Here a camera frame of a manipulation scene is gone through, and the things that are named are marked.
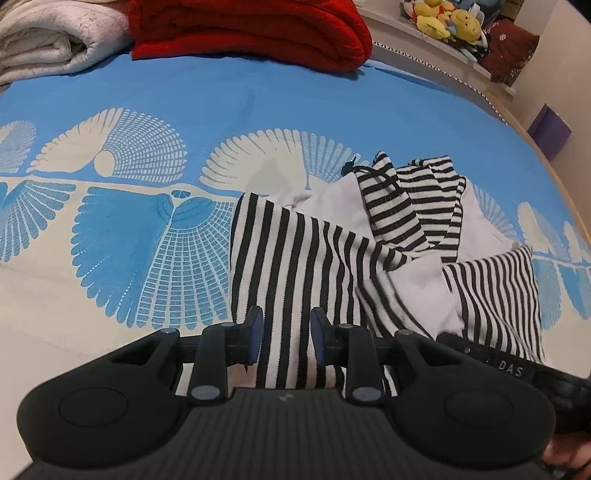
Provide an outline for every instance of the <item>finger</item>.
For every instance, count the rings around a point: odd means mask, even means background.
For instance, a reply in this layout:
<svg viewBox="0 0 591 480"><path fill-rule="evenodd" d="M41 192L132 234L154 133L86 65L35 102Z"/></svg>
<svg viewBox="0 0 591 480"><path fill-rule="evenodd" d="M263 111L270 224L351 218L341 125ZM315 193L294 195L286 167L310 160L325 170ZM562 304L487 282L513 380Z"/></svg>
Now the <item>finger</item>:
<svg viewBox="0 0 591 480"><path fill-rule="evenodd" d="M587 441L579 446L573 457L570 459L569 467L581 468L591 462L591 442Z"/></svg>
<svg viewBox="0 0 591 480"><path fill-rule="evenodd" d="M589 480L591 479L591 465L585 468L583 471L577 473L573 480Z"/></svg>
<svg viewBox="0 0 591 480"><path fill-rule="evenodd" d="M588 441L588 437L583 433L554 435L542 460L547 465L569 465L579 446Z"/></svg>

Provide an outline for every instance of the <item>stuffed toy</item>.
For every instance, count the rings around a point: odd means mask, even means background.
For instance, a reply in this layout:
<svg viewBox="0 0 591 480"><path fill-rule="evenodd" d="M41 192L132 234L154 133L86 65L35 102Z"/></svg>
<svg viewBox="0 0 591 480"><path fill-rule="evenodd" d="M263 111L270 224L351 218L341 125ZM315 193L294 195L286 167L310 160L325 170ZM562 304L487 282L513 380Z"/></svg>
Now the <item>stuffed toy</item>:
<svg viewBox="0 0 591 480"><path fill-rule="evenodd" d="M466 10L452 12L447 28L454 37L471 45L476 45L482 36L480 22Z"/></svg>
<svg viewBox="0 0 591 480"><path fill-rule="evenodd" d="M456 7L447 0L411 0L404 2L404 11L413 22L418 17L433 17L445 20Z"/></svg>
<svg viewBox="0 0 591 480"><path fill-rule="evenodd" d="M440 20L433 17L417 17L417 28L435 40L446 40L452 36L446 26Z"/></svg>

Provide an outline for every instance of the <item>red blanket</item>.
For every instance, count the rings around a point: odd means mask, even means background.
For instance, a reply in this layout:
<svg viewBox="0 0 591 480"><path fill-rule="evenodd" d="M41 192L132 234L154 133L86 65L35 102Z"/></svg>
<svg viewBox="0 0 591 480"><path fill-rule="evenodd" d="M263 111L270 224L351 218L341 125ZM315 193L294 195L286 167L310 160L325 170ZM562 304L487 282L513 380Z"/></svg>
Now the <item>red blanket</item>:
<svg viewBox="0 0 591 480"><path fill-rule="evenodd" d="M351 0L131 0L135 59L243 52L327 72L371 55Z"/></svg>

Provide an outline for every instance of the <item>striped clothing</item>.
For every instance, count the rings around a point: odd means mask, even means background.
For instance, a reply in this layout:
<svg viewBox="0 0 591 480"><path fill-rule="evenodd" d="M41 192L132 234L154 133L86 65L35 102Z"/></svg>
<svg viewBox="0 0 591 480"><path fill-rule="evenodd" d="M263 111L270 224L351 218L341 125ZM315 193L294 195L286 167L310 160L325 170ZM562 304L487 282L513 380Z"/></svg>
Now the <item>striped clothing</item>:
<svg viewBox="0 0 591 480"><path fill-rule="evenodd" d="M355 174L376 241L393 244L411 258L437 252L444 262L457 259L466 179L449 157L394 168L380 152L372 169Z"/></svg>
<svg viewBox="0 0 591 480"><path fill-rule="evenodd" d="M457 259L466 179L457 175L449 157L395 169L385 154L378 154L371 171L356 169L356 176L372 239L253 193L236 204L230 238L232 317L246 318L253 305L265 315L261 353L248 369L248 386L342 387L341 368L316 365L309 335L310 309L316 306L334 324L367 326L379 336L400 328L421 331L420 319L397 301L387 272L426 254L439 254L444 262ZM450 272L449 284L463 289ZM474 324L480 319L478 328L470 327L479 339L481 318L466 316ZM500 338L486 331L485 339ZM385 379L388 390L391 379Z"/></svg>
<svg viewBox="0 0 591 480"><path fill-rule="evenodd" d="M464 337L543 363L540 299L527 245L502 255L444 265L457 295Z"/></svg>

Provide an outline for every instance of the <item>wall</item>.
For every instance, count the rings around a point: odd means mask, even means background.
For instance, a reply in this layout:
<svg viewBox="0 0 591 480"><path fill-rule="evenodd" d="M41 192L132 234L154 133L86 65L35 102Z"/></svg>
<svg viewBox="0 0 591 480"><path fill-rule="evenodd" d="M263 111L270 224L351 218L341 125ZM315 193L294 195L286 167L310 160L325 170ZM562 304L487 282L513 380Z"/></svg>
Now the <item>wall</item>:
<svg viewBox="0 0 591 480"><path fill-rule="evenodd" d="M541 35L559 1L562 0L526 0L515 19L515 25Z"/></svg>
<svg viewBox="0 0 591 480"><path fill-rule="evenodd" d="M591 227L591 25L566 0L558 0L534 57L514 85L509 107L526 128L547 103L573 134L553 167Z"/></svg>

